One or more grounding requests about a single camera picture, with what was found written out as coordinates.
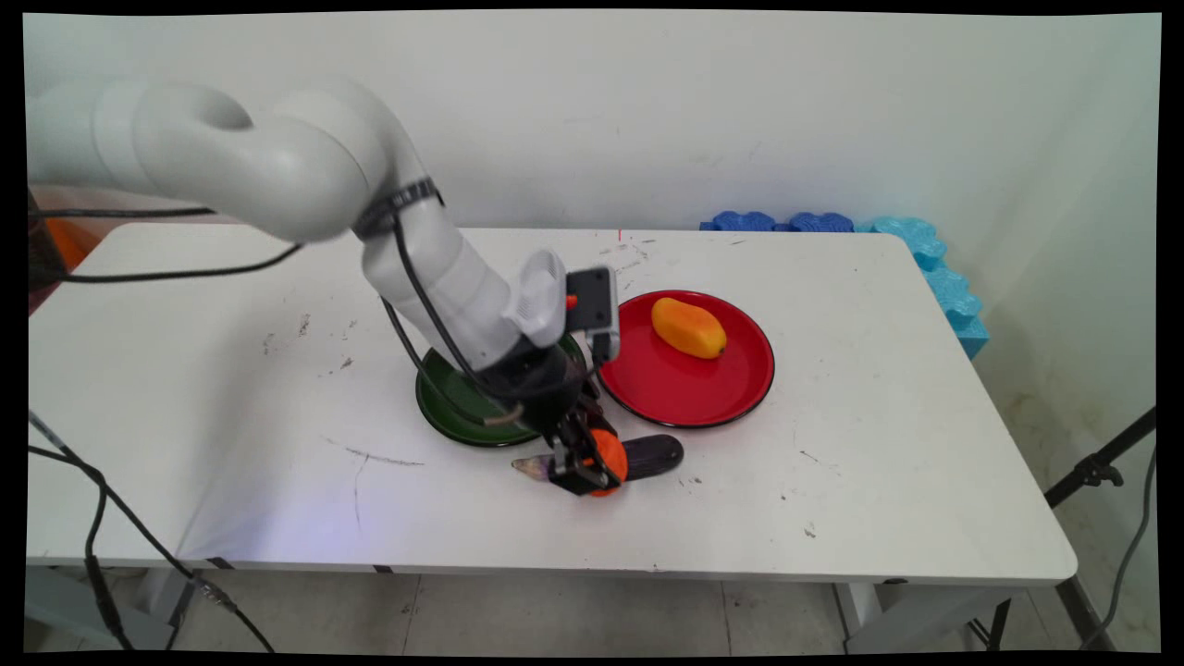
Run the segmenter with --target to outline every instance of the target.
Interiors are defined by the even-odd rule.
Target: yellow mango
[[[693,357],[713,359],[723,353],[728,337],[715,315],[706,309],[664,297],[650,309],[650,322],[658,338]]]

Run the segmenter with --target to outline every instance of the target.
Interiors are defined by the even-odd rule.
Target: table surface
[[[437,434],[352,236],[233,277],[63,284],[28,320],[30,406],[156,537],[210,566],[1055,584],[1076,557],[905,244],[870,233],[466,229],[502,275],[554,249],[619,299],[691,289],[768,335],[752,414],[681,467],[577,498]],[[128,224],[79,274],[250,263],[223,224]],[[416,345],[426,351],[418,334]],[[603,398],[623,440],[670,433]],[[49,446],[32,427],[30,443]],[[77,563],[77,470],[30,457],[26,563]],[[104,564],[160,565],[112,507]]]

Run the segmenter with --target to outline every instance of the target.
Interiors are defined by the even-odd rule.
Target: red plate
[[[671,347],[654,332],[650,308],[669,296],[715,315],[728,337],[712,360]],[[620,305],[620,354],[598,372],[622,406],[662,425],[710,428],[748,414],[773,383],[773,347],[747,314],[699,292],[651,292]]]

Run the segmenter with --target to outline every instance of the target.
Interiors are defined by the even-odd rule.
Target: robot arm
[[[258,119],[210,88],[134,81],[62,84],[26,98],[25,116],[31,182],[200,201],[292,242],[333,238],[375,201],[427,175],[386,104],[346,79],[292,92]],[[558,341],[561,283],[535,288],[549,297],[533,299],[517,316],[522,308],[511,302],[510,286],[448,222],[439,199],[420,199],[399,218],[420,282],[474,369],[494,365],[523,332],[545,329],[532,335],[536,346]],[[363,241],[367,280],[456,365],[407,281],[393,237]],[[562,264],[553,258],[558,275],[548,275],[561,280]],[[540,276],[529,280],[538,284]]]
[[[31,182],[197,201],[292,242],[353,230],[365,244],[369,283],[457,366],[408,280],[392,233],[397,219],[423,294],[471,370],[500,396],[530,396],[517,405],[519,421],[555,449],[549,480],[578,494],[624,480],[598,453],[603,441],[622,444],[603,421],[594,386],[570,382],[572,365],[556,346],[566,331],[583,329],[596,363],[616,358],[613,271],[568,275],[554,252],[541,250],[511,293],[448,222],[406,132],[369,90],[327,81],[252,119],[210,88],[78,82],[26,97],[25,117]],[[574,309],[568,294],[579,295]],[[500,396],[490,397],[515,406]]]

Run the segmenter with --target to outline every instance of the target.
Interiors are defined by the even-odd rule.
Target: black cable
[[[86,469],[64,455],[47,452],[34,446],[28,447],[28,453],[57,460],[59,462],[65,462],[66,465],[72,465],[82,469],[92,480],[103,480],[103,475],[97,469]],[[86,533],[86,543],[83,546],[83,562],[85,563],[86,577],[90,579],[91,590],[95,593],[95,604],[98,607],[98,615],[103,619],[103,625],[107,626],[107,630],[110,632],[111,636],[114,636],[120,643],[120,647],[123,649],[135,649],[131,641],[128,640],[127,634],[123,632],[123,621],[120,619],[120,609],[115,606],[115,600],[111,597],[111,590],[107,587],[107,579],[103,577],[103,570],[98,565],[98,558],[95,557],[95,538],[98,536],[98,527],[103,524],[103,513],[107,510],[108,493],[104,486],[105,481],[98,485],[98,507],[95,510],[95,519],[90,524],[90,532]]]
[[[974,632],[974,635],[978,636],[978,640],[983,641],[984,646],[991,645],[991,639],[987,638],[986,630],[983,627],[982,622],[979,622],[978,620],[973,620],[971,622],[966,622],[966,626],[970,627],[971,632]]]
[[[457,365],[461,370],[469,377],[469,379],[477,385],[483,392],[504,399],[522,401],[546,396],[556,390],[562,390],[567,388],[568,384],[583,384],[596,370],[599,364],[593,363],[592,367],[585,372],[583,376],[573,377],[571,379],[565,379],[558,382],[554,386],[546,386],[542,389],[535,389],[533,391],[500,391],[494,389],[485,382],[483,382],[469,365],[469,360],[464,358],[461,353],[461,348],[457,347],[456,341],[452,340],[452,335],[449,334],[448,328],[444,326],[444,321],[440,319],[439,313],[436,312],[436,306],[432,305],[431,299],[427,297],[427,292],[424,290],[423,283],[419,282],[419,275],[416,273],[416,268],[411,264],[411,255],[407,254],[407,243],[403,236],[403,223],[399,220],[398,213],[392,213],[391,218],[394,223],[394,242],[399,249],[399,258],[403,261],[403,269],[407,274],[407,280],[411,282],[412,289],[416,290],[416,295],[419,297],[419,302],[424,306],[424,310],[427,313],[427,318],[432,320],[432,325],[436,327],[436,332],[439,333],[440,339],[444,340],[444,345],[448,351],[456,359]]]
[[[234,616],[238,617],[239,620],[242,620],[244,625],[246,625],[246,628],[250,629],[252,634],[255,634],[255,638],[258,639],[260,643],[263,643],[264,649],[266,649],[268,652],[271,652],[271,653],[276,652],[276,649],[274,647],[271,647],[271,643],[268,642],[268,639],[263,638],[263,634],[259,633],[258,628],[256,628],[255,622],[251,622],[246,617],[246,615],[243,614],[242,610],[239,610],[238,608],[236,608],[234,609]]]
[[[72,275],[69,273],[59,273],[46,270],[41,267],[30,265],[30,273],[36,274],[38,277],[44,277],[49,280],[54,280],[57,282],[83,282],[90,284],[99,283],[112,283],[112,282],[150,282],[154,280],[181,280],[185,277],[218,277],[223,275],[238,275],[240,273],[252,273],[256,270],[263,270],[264,268],[271,268],[277,263],[287,260],[288,257],[296,254],[296,250],[303,248],[303,243],[296,243],[291,248],[288,248],[277,256],[270,260],[252,263],[249,265],[237,265],[229,268],[207,268],[199,270],[175,270],[175,271],[161,271],[161,273],[129,273],[126,275]]]
[[[416,352],[414,345],[412,345],[411,339],[407,338],[407,332],[404,331],[403,325],[399,324],[399,316],[394,313],[394,308],[391,306],[391,302],[387,301],[386,299],[382,299],[382,307],[386,308],[386,314],[387,316],[391,318],[391,325],[394,326],[394,332],[399,335],[399,341],[403,342],[403,348],[407,351],[407,356],[411,357],[411,363],[416,364],[416,370],[419,371],[419,374],[420,377],[424,378],[424,382],[429,386],[431,386],[432,391],[436,391],[436,395],[444,398],[444,401],[449,404],[450,408],[452,408],[452,411],[455,411],[457,416],[468,421],[469,423],[476,425],[484,425],[485,424],[484,418],[465,410],[463,406],[457,404],[456,401],[452,399],[452,396],[445,393],[443,390],[440,390],[439,386],[436,385],[435,382],[432,382],[431,376],[427,374],[427,369],[424,367],[424,361],[420,360],[419,353]]]
[[[1159,449],[1151,449],[1151,462],[1147,465],[1147,478],[1143,482],[1143,520],[1139,521],[1139,529],[1134,532],[1134,538],[1131,539],[1131,545],[1126,549],[1126,555],[1122,556],[1122,564],[1118,568],[1118,575],[1114,576],[1114,591],[1111,594],[1111,607],[1109,611],[1106,613],[1106,619],[1102,623],[1094,629],[1094,633],[1086,639],[1081,647],[1077,649],[1086,649],[1102,635],[1106,627],[1114,621],[1114,615],[1118,613],[1118,595],[1122,590],[1122,577],[1126,575],[1126,566],[1131,564],[1131,557],[1134,555],[1134,549],[1139,546],[1139,540],[1143,539],[1143,533],[1147,531],[1147,523],[1151,521],[1151,479],[1156,475],[1156,452]]]
[[[155,547],[156,551],[160,552],[165,557],[165,559],[173,565],[174,569],[180,571],[181,575],[185,576],[187,579],[193,581],[194,578],[193,571],[191,571],[188,568],[181,564],[175,557],[173,557],[173,553],[168,552],[168,550],[165,549],[165,546],[161,545],[159,540],[156,540],[156,537],[154,537],[152,532],[148,531],[148,527],[146,527],[144,524],[140,521],[140,518],[137,518],[136,514],[131,512],[131,508],[129,508],[128,505],[124,504],[124,501],[120,498],[120,495],[111,489],[111,486],[108,485],[107,479],[103,478],[103,474],[98,469],[91,467],[90,465],[84,462],[82,457],[78,456],[78,454],[73,453],[73,450],[70,447],[67,447],[65,442],[63,442],[62,438],[58,437],[57,434],[53,430],[51,430],[50,427],[46,425],[45,422],[37,416],[37,414],[33,412],[33,410],[28,410],[28,422],[32,423],[33,427],[37,428],[37,430],[41,433],[41,435],[44,435],[46,440],[50,441],[50,443],[52,443],[62,452],[62,454],[59,455],[30,444],[28,446],[30,453],[49,457],[52,460],[57,460],[59,462],[64,462],[66,465],[71,465],[73,467],[77,467],[78,469],[82,469],[86,474],[86,476],[89,476],[95,482],[95,485],[98,486],[101,497],[102,498],[110,497],[111,501],[114,501],[115,505],[118,506],[120,510],[124,513],[124,515],[128,517],[128,520],[130,520],[131,524],[136,526],[136,530],[140,531],[140,534],[143,536],[144,539],[147,539],[148,543],[150,543],[153,547]],[[92,526],[91,529],[94,532],[97,532],[97,526]],[[92,544],[94,538],[88,537],[88,542]],[[94,571],[94,575],[91,575],[92,584],[95,584],[94,583],[95,575],[98,576],[98,583],[96,584],[95,597],[96,602],[99,604],[99,613],[103,614],[104,603],[109,603],[110,604],[109,613],[114,614],[115,626],[120,628],[120,630],[122,632],[122,625],[118,623],[118,609],[115,607],[115,602],[110,597],[110,591],[107,590],[107,583],[102,578],[102,570],[99,569],[98,559],[94,556],[94,553],[88,555],[86,569],[88,574]],[[104,598],[101,598],[102,593],[99,591],[99,588],[102,589],[102,593],[105,593],[105,595],[103,595]],[[233,606],[233,602],[230,600],[230,596],[226,595],[226,593],[224,593],[223,590],[218,589],[215,585],[208,582],[204,582],[201,585],[198,585],[198,588],[204,594],[206,594],[206,596],[215,598],[217,603],[230,604],[230,607],[234,609],[234,616],[237,616],[239,620],[243,621],[244,625],[246,625],[246,628],[250,629],[252,634],[255,634],[255,638],[258,639],[260,643],[263,643],[263,647],[266,648],[268,652],[275,652],[275,649],[271,647],[271,643],[268,642],[268,640],[263,638],[263,634],[259,633],[259,629],[255,627],[255,623],[252,623],[246,617],[246,615],[238,609],[237,606]],[[117,634],[115,630],[111,630],[111,634],[115,635],[116,640],[120,639],[120,634]],[[134,649],[134,648],[131,647],[131,643],[128,642],[127,645],[124,645],[124,649]]]
[[[97,209],[58,209],[56,211],[28,211],[30,218],[47,217],[114,217],[121,219],[140,219],[148,217],[198,217],[218,214],[213,209],[146,209],[146,210],[97,210]]]

